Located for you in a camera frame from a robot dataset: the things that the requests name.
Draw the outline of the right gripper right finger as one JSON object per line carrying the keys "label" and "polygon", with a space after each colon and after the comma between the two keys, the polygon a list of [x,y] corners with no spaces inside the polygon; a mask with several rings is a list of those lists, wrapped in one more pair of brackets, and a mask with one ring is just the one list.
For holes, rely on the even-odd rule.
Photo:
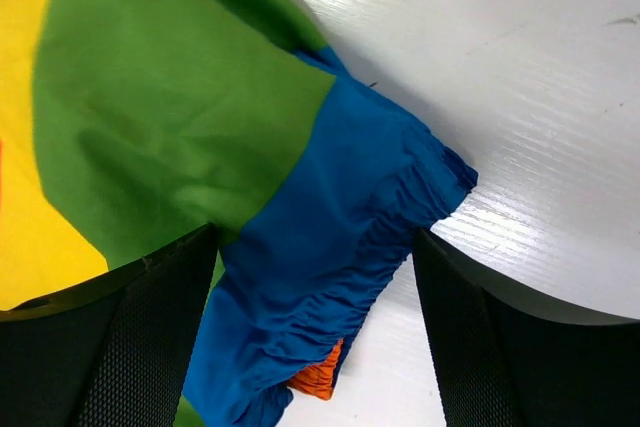
{"label": "right gripper right finger", "polygon": [[638,425],[638,320],[544,294],[425,230],[413,264],[447,425]]}

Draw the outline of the rainbow striped shorts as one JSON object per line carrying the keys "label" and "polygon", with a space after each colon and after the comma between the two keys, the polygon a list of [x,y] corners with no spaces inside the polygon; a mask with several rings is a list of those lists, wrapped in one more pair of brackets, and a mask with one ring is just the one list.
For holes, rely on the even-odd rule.
{"label": "rainbow striped shorts", "polygon": [[329,398],[416,230],[477,179],[291,0],[1,0],[1,303],[214,225],[184,389],[207,426]]}

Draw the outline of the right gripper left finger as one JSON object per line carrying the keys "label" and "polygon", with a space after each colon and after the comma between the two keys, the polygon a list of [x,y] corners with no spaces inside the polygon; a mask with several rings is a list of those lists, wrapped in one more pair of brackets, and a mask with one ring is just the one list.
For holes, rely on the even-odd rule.
{"label": "right gripper left finger", "polygon": [[2,311],[2,425],[172,425],[217,249],[205,225]]}

